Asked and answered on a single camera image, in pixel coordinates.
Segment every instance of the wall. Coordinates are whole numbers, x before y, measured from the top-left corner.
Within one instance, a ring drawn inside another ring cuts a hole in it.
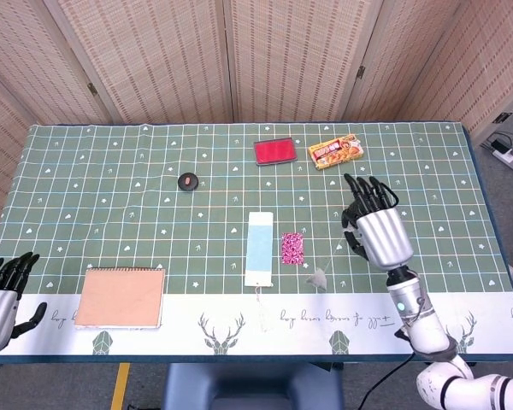
[[[386,0],[345,111],[346,121],[392,121],[459,0]]]
[[[397,116],[458,120],[475,140],[513,101],[513,1],[463,2]]]
[[[123,122],[232,121],[224,20],[215,0],[59,5],[55,13],[68,19]]]
[[[38,122],[106,122],[87,81],[32,3],[38,2],[0,0],[0,81]]]
[[[341,119],[380,2],[225,5],[237,120]]]

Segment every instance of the small round object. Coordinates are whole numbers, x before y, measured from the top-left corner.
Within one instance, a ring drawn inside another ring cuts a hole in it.
[[[178,184],[182,190],[195,190],[199,185],[199,180],[195,173],[183,173],[179,176]]]

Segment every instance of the chair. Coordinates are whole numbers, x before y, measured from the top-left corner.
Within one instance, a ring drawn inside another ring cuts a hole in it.
[[[329,371],[310,363],[172,364],[162,403],[163,410],[344,410],[342,366]]]

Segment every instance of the snack box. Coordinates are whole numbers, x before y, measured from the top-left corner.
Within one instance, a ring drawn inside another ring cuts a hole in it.
[[[363,148],[354,134],[331,139],[308,148],[317,169],[331,167],[341,162],[356,160],[363,156]]]

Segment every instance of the spiral notebook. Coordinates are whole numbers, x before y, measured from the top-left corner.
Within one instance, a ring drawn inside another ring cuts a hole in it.
[[[74,325],[79,328],[159,327],[164,279],[164,269],[88,269]]]

